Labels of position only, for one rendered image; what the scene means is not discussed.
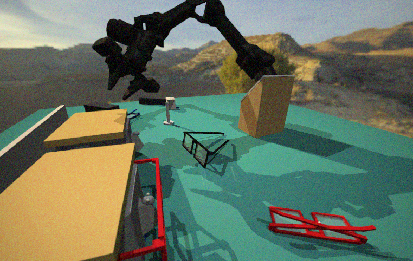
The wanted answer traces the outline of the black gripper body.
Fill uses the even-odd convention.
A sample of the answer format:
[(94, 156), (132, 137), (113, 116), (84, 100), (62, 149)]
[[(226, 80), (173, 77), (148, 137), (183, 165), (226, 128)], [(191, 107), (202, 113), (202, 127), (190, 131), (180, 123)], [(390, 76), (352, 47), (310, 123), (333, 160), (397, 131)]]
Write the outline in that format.
[(144, 80), (149, 87), (144, 87), (145, 92), (157, 93), (160, 85), (152, 77), (146, 78), (142, 72), (146, 72), (146, 64), (152, 60), (150, 50), (140, 42), (133, 42), (130, 47), (127, 47), (127, 53), (124, 56), (122, 47), (119, 46), (110, 36), (98, 39), (93, 44), (93, 49), (101, 56), (109, 56), (109, 58), (119, 58), (127, 65), (126, 69), (133, 75), (135, 80)]

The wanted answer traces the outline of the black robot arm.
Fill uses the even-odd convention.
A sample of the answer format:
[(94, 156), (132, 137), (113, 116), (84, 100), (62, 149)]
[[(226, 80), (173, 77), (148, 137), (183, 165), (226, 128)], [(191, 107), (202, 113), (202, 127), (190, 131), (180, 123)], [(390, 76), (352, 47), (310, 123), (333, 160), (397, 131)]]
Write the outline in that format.
[[(195, 12), (195, 8), (206, 2), (203, 16)], [(275, 56), (260, 49), (257, 45), (249, 44), (225, 15), (221, 0), (186, 0), (171, 10), (161, 14), (154, 12), (134, 18), (134, 24), (123, 20), (110, 19), (106, 32), (114, 41), (131, 46), (140, 42), (153, 53), (156, 46), (164, 47), (164, 40), (175, 26), (188, 18), (195, 18), (200, 23), (216, 27), (224, 38), (237, 52), (236, 63), (256, 83), (263, 75), (277, 75), (272, 64)], [(146, 25), (144, 30), (143, 23)]]

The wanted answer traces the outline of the black glasses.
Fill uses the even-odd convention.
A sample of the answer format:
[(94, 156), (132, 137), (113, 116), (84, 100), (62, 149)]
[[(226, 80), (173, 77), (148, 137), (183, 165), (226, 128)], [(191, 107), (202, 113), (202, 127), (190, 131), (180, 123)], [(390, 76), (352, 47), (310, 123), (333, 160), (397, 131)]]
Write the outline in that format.
[(196, 144), (194, 158), (204, 167), (206, 168), (208, 156), (214, 155), (221, 147), (223, 147), (229, 140), (224, 142), (222, 145), (219, 146), (215, 151), (210, 152), (206, 149), (201, 143), (199, 143), (195, 138), (193, 138), (190, 134), (223, 134), (221, 132), (183, 132), (184, 139), (183, 139), (183, 147), (192, 154), (193, 145)]

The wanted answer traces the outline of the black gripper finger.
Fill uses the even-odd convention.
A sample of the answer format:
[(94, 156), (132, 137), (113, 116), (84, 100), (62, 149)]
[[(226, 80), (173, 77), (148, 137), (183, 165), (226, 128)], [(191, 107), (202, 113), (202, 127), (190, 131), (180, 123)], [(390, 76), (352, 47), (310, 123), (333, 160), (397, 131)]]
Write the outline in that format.
[(127, 65), (117, 57), (105, 59), (105, 62), (109, 66), (108, 90), (112, 90)]
[(130, 81), (130, 85), (128, 89), (126, 90), (126, 92), (124, 93), (122, 100), (127, 99), (132, 94), (134, 94), (135, 92), (137, 92), (138, 90), (144, 87), (149, 87), (149, 84), (147, 84), (144, 80)]

